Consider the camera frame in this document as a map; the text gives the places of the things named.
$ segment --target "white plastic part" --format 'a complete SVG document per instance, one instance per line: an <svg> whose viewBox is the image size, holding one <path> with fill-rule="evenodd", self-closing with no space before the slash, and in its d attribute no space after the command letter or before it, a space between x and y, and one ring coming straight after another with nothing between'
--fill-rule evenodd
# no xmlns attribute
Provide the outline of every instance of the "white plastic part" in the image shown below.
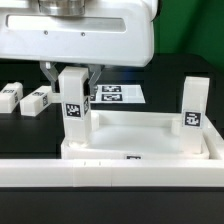
<svg viewBox="0 0 224 224"><path fill-rule="evenodd" d="M66 67L59 75L65 139L76 144L87 143L91 133L90 99L84 95L88 69Z"/></svg>
<svg viewBox="0 0 224 224"><path fill-rule="evenodd" d="M1 160L0 187L224 187L221 160Z"/></svg>
<svg viewBox="0 0 224 224"><path fill-rule="evenodd" d="M51 104L51 98L51 86L41 86L20 101L21 114L23 116L37 116Z"/></svg>
<svg viewBox="0 0 224 224"><path fill-rule="evenodd" d="M63 159L208 159L209 151L202 140L201 153L179 149L179 137L172 133L177 114L95 111L99 128L93 131L88 145L61 145Z"/></svg>
<svg viewBox="0 0 224 224"><path fill-rule="evenodd" d="M209 78L187 77L182 104L180 150L200 154Z"/></svg>
<svg viewBox="0 0 224 224"><path fill-rule="evenodd" d="M0 113L12 113L23 98L23 85L19 82L7 84L0 92Z"/></svg>
<svg viewBox="0 0 224 224"><path fill-rule="evenodd" d="M0 4L0 58L145 66L153 57L158 0L85 1L79 19L44 16L37 0L7 2Z"/></svg>

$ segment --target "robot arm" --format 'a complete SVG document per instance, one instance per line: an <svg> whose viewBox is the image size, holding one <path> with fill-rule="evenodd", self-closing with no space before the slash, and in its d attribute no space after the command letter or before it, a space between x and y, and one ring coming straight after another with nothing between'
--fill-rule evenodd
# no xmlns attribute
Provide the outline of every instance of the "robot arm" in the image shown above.
<svg viewBox="0 0 224 224"><path fill-rule="evenodd" d="M0 0L0 58L145 66L158 0Z"/></svg>

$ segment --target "black table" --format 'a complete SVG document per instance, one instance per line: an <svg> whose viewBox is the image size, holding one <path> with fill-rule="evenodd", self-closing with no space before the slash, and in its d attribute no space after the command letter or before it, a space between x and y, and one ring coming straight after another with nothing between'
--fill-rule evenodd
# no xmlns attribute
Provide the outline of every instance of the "black table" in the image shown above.
<svg viewBox="0 0 224 224"><path fill-rule="evenodd" d="M0 88L23 83L24 95L49 85L36 62L1 61ZM186 76L211 79L206 114L224 136L224 76L196 55L155 55L145 68L106 68L98 84L140 84L146 104L98 104L92 109L179 113ZM0 158L60 158L61 106L36 118L20 108L0 115ZM223 223L220 188L0 189L0 223Z"/></svg>

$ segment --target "white block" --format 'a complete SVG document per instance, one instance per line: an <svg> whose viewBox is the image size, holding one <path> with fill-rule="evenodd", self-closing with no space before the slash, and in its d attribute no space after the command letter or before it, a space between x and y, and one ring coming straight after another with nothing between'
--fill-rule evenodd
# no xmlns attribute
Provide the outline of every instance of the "white block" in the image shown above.
<svg viewBox="0 0 224 224"><path fill-rule="evenodd" d="M182 104L180 150L186 153L202 152L202 129L208 98L209 78L187 77Z"/></svg>
<svg viewBox="0 0 224 224"><path fill-rule="evenodd" d="M66 67L59 75L65 138L81 144L92 130L90 99L84 95L87 79L86 68Z"/></svg>
<svg viewBox="0 0 224 224"><path fill-rule="evenodd" d="M41 86L30 95L20 101L21 114L23 116L37 116L52 102L52 90L50 86Z"/></svg>
<svg viewBox="0 0 224 224"><path fill-rule="evenodd" d="M19 82L7 84L0 92L0 113L12 113L23 98L23 86Z"/></svg>

